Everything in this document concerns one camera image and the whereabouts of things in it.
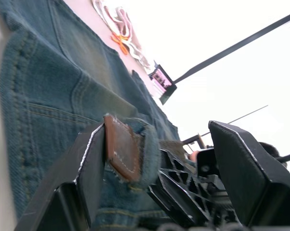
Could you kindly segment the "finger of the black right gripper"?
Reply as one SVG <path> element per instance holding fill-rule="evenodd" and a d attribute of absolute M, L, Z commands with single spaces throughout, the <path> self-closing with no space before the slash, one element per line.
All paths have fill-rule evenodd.
<path fill-rule="evenodd" d="M 149 196 L 184 228 L 209 225 L 213 205 L 207 191 L 177 156 L 164 149 L 160 153 L 160 169 L 148 187 Z"/>

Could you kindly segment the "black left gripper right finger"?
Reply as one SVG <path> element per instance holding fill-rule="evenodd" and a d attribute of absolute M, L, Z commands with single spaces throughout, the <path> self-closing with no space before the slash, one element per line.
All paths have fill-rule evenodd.
<path fill-rule="evenodd" d="M 245 226 L 290 226 L 290 172 L 247 131 L 209 122 L 220 176 Z"/>

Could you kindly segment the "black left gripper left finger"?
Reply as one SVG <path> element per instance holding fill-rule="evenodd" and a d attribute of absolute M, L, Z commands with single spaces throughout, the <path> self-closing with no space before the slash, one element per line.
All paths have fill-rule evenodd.
<path fill-rule="evenodd" d="M 105 126 L 96 123 L 50 167 L 22 214 L 17 231 L 89 231 L 100 203 Z"/>

